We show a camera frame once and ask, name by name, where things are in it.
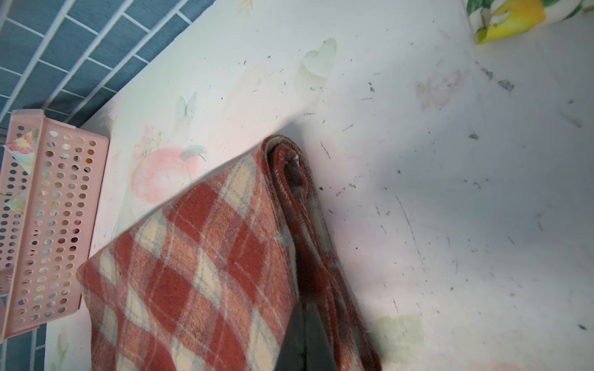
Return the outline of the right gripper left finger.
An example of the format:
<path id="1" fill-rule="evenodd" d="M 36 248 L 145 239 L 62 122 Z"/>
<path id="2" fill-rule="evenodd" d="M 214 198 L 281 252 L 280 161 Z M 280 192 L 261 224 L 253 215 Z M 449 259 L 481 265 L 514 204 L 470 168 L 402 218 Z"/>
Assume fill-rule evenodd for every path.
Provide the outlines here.
<path id="1" fill-rule="evenodd" d="M 286 329 L 274 371 L 303 371 L 306 369 L 306 333 L 303 305 L 298 303 Z"/>

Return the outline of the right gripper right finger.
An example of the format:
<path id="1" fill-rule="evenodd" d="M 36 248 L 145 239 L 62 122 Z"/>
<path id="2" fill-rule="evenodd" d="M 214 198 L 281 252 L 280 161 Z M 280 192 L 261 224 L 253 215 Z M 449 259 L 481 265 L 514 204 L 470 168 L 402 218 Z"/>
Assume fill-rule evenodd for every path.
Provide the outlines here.
<path id="1" fill-rule="evenodd" d="M 337 371 L 334 351 L 326 336 L 318 308 L 313 303 L 306 305 L 305 370 Z"/>

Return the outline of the red patterned skirt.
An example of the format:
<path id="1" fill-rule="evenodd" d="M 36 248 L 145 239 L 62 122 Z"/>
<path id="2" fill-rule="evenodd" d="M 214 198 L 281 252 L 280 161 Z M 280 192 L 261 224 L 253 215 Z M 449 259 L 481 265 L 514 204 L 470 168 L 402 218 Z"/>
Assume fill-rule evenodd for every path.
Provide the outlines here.
<path id="1" fill-rule="evenodd" d="M 80 266 L 94 370 L 274 370 L 294 307 L 337 370 L 379 370 L 309 164 L 274 135 Z"/>

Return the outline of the lemon print skirt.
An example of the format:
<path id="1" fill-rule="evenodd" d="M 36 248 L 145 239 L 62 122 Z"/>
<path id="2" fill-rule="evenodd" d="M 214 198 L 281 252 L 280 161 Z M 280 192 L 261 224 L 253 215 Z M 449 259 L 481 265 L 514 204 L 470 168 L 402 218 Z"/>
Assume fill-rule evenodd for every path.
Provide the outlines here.
<path id="1" fill-rule="evenodd" d="M 592 0 L 465 0 L 478 45 L 593 11 Z"/>

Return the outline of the pink perforated plastic basket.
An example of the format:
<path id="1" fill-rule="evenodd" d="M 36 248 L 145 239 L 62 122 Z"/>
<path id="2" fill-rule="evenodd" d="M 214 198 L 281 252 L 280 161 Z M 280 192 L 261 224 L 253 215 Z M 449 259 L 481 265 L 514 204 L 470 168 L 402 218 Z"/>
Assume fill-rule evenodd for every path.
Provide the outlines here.
<path id="1" fill-rule="evenodd" d="M 6 144 L 40 130 L 32 174 L 4 148 L 1 170 L 1 337 L 9 339 L 80 309 L 77 269 L 88 259 L 109 141 L 46 117 L 14 111 Z M 6 201 L 29 190 L 18 215 Z"/>

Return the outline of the pastel floral skirt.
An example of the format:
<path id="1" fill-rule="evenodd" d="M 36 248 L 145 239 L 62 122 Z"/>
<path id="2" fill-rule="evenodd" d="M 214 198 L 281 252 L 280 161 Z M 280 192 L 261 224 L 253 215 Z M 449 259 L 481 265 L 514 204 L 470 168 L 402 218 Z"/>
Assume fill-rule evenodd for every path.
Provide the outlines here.
<path id="1" fill-rule="evenodd" d="M 35 165 L 35 155 L 39 142 L 40 130 L 33 128 L 17 139 L 4 145 L 8 153 L 16 160 L 17 164 L 23 167 L 24 171 L 31 175 Z M 7 207 L 18 215 L 23 215 L 26 210 L 26 202 L 29 197 L 29 190 L 25 187 L 21 192 L 6 201 Z"/>

